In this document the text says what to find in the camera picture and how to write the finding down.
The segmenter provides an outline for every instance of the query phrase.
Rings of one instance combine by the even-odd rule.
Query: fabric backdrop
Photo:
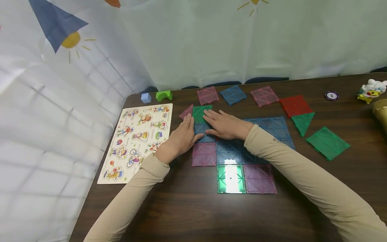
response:
[[[387,63],[384,0],[50,2],[0,1],[0,241],[68,240],[132,93]]]

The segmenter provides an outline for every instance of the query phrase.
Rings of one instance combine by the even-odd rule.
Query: right hand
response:
[[[213,110],[204,110],[204,114],[204,120],[214,128],[206,130],[205,133],[222,139],[246,140],[251,128],[254,126],[252,123],[226,114],[222,110],[219,110],[219,113]]]

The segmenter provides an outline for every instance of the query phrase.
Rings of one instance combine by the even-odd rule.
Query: green triangle tile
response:
[[[295,126],[298,128],[298,131],[300,132],[301,137],[304,137],[305,133],[307,132],[314,114],[315,113],[307,113],[307,114],[302,114],[298,116],[293,116],[291,118]]]

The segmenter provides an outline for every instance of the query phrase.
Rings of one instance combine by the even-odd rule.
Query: orange shape print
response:
[[[112,7],[116,7],[116,8],[121,7],[120,0],[105,0],[105,2],[107,2]]]

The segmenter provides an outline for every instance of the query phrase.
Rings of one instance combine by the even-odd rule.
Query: beige sleeve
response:
[[[169,165],[161,163],[153,154],[149,155],[140,170],[102,212],[84,241],[119,241],[149,191],[164,180],[169,170]]]
[[[245,141],[252,154],[274,165],[337,227],[344,241],[387,241],[387,227],[344,183],[254,125]]]

